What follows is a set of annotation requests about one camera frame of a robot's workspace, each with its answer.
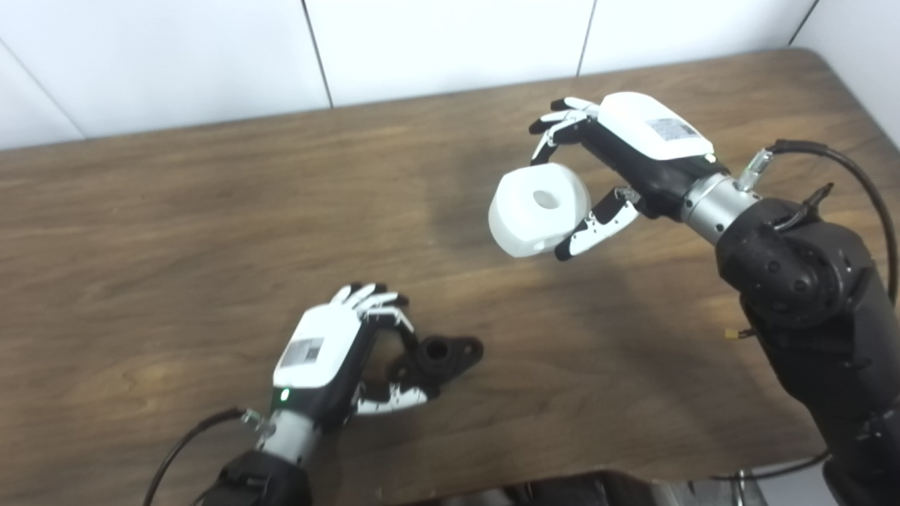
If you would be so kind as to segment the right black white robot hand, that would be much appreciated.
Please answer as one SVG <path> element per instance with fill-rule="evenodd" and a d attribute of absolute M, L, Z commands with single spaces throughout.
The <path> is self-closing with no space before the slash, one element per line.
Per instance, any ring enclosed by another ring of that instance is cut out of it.
<path fill-rule="evenodd" d="M 610 239 L 639 216 L 683 221 L 688 194 L 724 173 L 714 147 L 693 125 L 652 96 L 611 93 L 599 103 L 553 100 L 528 128 L 539 136 L 531 164 L 549 163 L 563 145 L 579 144 L 621 179 L 554 249 L 568 261 Z"/>

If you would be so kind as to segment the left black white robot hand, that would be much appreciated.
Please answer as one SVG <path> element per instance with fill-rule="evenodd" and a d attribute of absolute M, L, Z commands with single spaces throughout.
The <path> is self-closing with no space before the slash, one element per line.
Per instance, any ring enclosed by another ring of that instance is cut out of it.
<path fill-rule="evenodd" d="M 362 378 L 380 332 L 397 334 L 405 350 L 417 349 L 415 328 L 403 311 L 408 303 L 384 284 L 355 282 L 308 308 L 274 368 L 272 412 L 290 411 L 331 432 L 356 415 L 387 414 L 433 400 L 436 394 L 422 387 L 398 382 L 367 387 Z"/>

